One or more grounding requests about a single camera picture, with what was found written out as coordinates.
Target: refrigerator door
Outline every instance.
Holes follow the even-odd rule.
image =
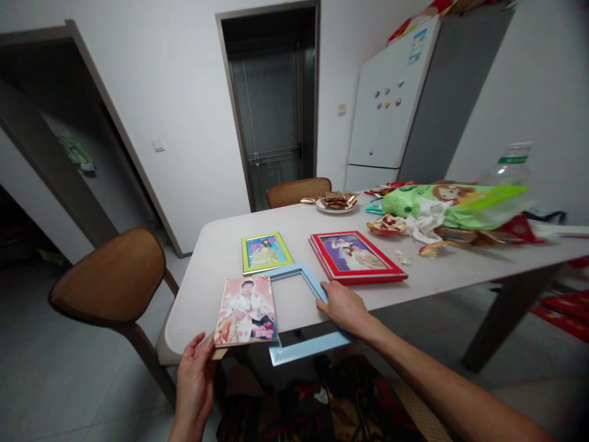
[[[374,188],[379,184],[395,182],[398,173],[397,169],[349,165],[345,176],[345,189],[348,192],[358,192]]]
[[[362,66],[349,164],[401,166],[439,29],[435,16]]]

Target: wooden chair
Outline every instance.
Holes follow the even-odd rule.
[[[175,297],[178,284],[166,268],[166,257],[158,240],[147,229],[134,228],[111,239],[68,270],[49,292],[49,303],[71,319],[109,327],[127,338],[174,408],[174,382],[160,366],[155,348],[136,323],[162,279]]]
[[[266,199],[271,209],[290,206],[301,202],[301,198],[309,195],[331,192],[331,181],[328,178],[307,178],[275,185],[266,192]]]

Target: light blue photo frame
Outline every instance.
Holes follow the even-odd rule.
[[[288,276],[294,276],[300,274],[307,284],[315,298],[321,299],[325,303],[329,303],[327,294],[319,279],[311,272],[309,267],[305,263],[295,263],[287,266],[270,270],[268,272],[259,274],[257,276],[269,276],[270,281],[276,281],[277,279],[285,278]],[[282,347],[280,338],[277,342],[270,345],[270,359],[272,365],[282,365],[284,363],[292,362],[297,359],[302,359],[307,356],[311,356],[317,353],[322,353],[337,347],[341,347],[352,342],[352,335],[344,330],[334,331],[328,335],[319,336],[318,338],[309,339],[298,344],[293,344],[288,347]]]

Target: sticker on refrigerator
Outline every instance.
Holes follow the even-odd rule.
[[[423,31],[418,32],[413,37],[413,44],[411,45],[411,52],[409,52],[409,60],[407,65],[410,65],[419,60],[419,57],[422,54],[423,44],[425,43],[425,34],[427,31],[428,29],[425,28]]]

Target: wedding photo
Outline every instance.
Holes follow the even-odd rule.
[[[390,269],[355,235],[328,236],[321,241],[341,271]]]

